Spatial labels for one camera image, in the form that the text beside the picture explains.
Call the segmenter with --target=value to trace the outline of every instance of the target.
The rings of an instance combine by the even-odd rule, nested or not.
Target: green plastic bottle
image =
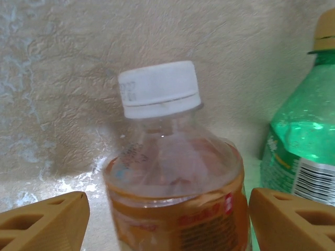
[[[271,121],[261,185],[335,206],[335,9],[309,54],[312,70]]]

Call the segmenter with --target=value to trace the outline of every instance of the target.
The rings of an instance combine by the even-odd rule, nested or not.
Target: bottle cap
[[[314,35],[314,51],[335,49],[335,8],[324,12]]]
[[[167,116],[201,104],[194,64],[180,61],[122,72],[118,78],[125,117]]]

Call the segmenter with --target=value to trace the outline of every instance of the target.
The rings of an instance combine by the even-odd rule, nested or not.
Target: plastic bottle
[[[335,9],[315,32],[314,66],[271,122],[262,186],[335,206]]]
[[[251,250],[239,152],[194,120],[191,61],[120,74],[131,144],[104,169],[121,251]]]

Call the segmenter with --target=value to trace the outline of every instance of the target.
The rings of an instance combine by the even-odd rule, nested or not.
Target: tan bottle cap
[[[335,8],[320,16],[314,35],[314,51],[331,49],[335,49]]]

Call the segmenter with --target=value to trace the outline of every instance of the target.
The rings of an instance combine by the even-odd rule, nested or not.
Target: barcode label
[[[335,166],[301,158],[292,194],[335,206]]]

